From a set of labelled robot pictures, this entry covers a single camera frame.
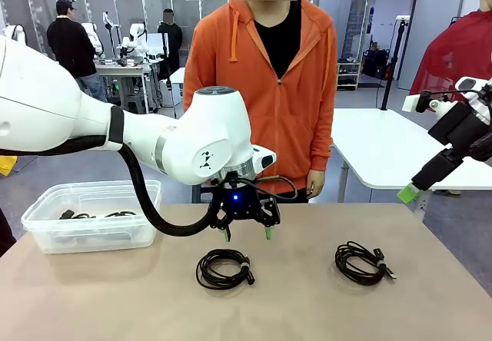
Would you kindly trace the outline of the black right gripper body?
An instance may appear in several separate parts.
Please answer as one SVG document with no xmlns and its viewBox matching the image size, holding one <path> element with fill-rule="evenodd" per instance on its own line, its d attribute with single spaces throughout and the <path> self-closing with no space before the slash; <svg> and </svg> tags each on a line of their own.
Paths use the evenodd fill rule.
<svg viewBox="0 0 492 341">
<path fill-rule="evenodd" d="M 472 108 L 463 103 L 455 104 L 428 131 L 442 145 L 464 149 L 485 136 L 488 125 L 476 117 Z"/>
</svg>

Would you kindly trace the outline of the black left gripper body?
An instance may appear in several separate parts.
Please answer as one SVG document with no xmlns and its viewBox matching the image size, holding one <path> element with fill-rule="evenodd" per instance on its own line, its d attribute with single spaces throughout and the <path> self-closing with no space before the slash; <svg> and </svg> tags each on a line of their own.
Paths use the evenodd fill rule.
<svg viewBox="0 0 492 341">
<path fill-rule="evenodd" d="M 253 220 L 264 227 L 279 224 L 277 199 L 249 180 L 236 188 L 219 184 L 212 188 L 209 226 L 226 228 L 235 220 Z"/>
</svg>

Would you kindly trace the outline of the person's left hand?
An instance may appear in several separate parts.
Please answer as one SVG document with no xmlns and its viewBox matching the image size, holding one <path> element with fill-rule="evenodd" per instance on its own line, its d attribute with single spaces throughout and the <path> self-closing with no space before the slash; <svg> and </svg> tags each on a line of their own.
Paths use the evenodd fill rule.
<svg viewBox="0 0 492 341">
<path fill-rule="evenodd" d="M 317 197 L 324 188 L 325 184 L 325 171 L 324 170 L 310 170 L 307 175 L 307 198 L 312 199 Z"/>
</svg>

